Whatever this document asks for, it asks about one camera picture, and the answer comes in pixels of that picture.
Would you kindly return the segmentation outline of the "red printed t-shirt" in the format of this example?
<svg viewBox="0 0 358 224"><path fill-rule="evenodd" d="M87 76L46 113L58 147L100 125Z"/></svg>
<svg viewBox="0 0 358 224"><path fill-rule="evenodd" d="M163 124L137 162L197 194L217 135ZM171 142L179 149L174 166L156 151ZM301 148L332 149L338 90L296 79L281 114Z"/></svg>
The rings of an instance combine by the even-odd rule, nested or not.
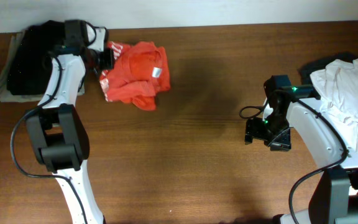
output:
<svg viewBox="0 0 358 224"><path fill-rule="evenodd" d="M113 41L108 42L108 48L113 50L114 67L103 70L99 78L105 100L156 110L157 93L171 88L165 48L153 42L129 45Z"/></svg>

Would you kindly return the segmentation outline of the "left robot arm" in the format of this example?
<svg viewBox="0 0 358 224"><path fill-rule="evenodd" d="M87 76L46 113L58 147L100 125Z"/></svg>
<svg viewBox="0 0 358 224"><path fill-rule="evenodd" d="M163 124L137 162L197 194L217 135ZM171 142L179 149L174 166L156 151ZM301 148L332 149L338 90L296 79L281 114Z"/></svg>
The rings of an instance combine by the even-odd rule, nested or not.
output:
<svg viewBox="0 0 358 224"><path fill-rule="evenodd" d="M85 75L99 74L114 65L106 48L107 30L89 22L64 22L64 39L50 53L52 72L37 107L25 116L35 158L55 179L63 193L73 223L105 223L88 177L90 142L75 104Z"/></svg>

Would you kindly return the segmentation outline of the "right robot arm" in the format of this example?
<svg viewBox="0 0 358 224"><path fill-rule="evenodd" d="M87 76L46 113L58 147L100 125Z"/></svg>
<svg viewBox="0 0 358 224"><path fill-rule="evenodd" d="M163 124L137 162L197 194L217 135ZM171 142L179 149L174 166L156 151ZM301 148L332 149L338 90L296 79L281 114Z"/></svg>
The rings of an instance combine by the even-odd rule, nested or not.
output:
<svg viewBox="0 0 358 224"><path fill-rule="evenodd" d="M297 180L290 190L288 214L273 217L273 223L358 223L358 153L321 110L321 97L313 85L292 85L286 75L264 82L266 100L258 113L246 117L244 142L258 139L271 151L291 149L295 129L304 141L317 169ZM293 196L305 180L320 175L306 209L296 212Z"/></svg>

